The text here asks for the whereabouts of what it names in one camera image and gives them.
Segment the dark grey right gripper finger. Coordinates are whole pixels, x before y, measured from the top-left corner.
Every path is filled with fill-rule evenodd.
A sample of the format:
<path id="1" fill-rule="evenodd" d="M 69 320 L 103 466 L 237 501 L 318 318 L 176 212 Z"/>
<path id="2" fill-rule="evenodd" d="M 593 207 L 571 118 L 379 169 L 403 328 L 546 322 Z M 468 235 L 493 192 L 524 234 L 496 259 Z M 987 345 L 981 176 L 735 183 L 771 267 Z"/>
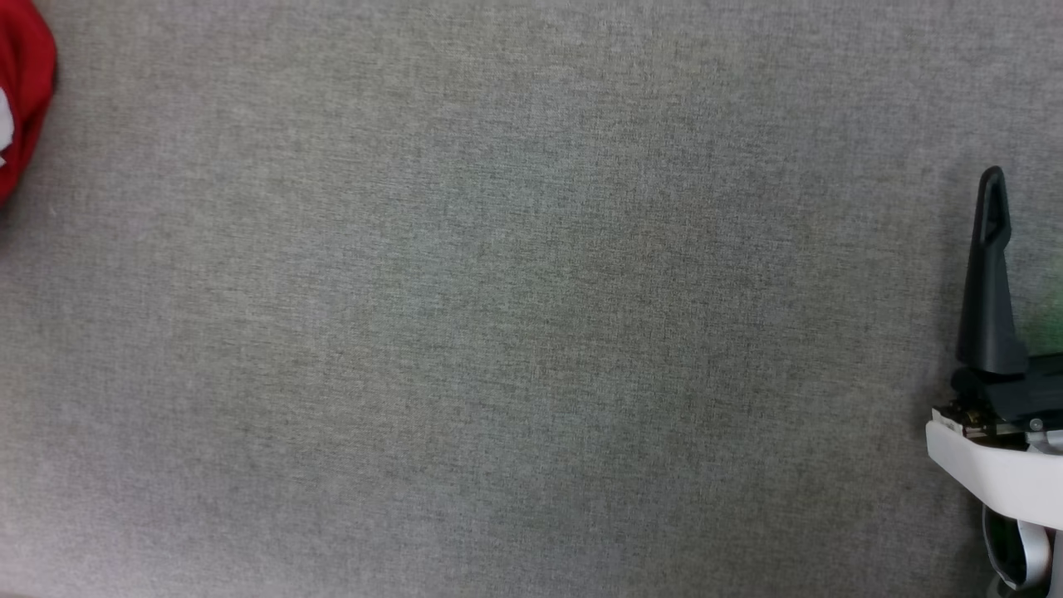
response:
<path id="1" fill-rule="evenodd" d="M 1007 280 L 1006 249 L 1011 235 L 1003 170 L 993 166 L 979 181 L 957 358 L 965 368 L 998 377 L 1017 377 L 1028 368 Z"/>

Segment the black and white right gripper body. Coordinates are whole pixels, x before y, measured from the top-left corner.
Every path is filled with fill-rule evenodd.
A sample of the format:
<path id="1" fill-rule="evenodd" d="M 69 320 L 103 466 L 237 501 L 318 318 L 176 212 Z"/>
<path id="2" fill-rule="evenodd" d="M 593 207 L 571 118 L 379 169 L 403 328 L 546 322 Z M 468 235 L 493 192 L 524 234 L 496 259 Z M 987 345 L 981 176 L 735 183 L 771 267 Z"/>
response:
<path id="1" fill-rule="evenodd" d="M 929 457 L 1000 515 L 1061 529 L 1061 355 L 1024 375 L 960 368 L 925 427 Z"/>

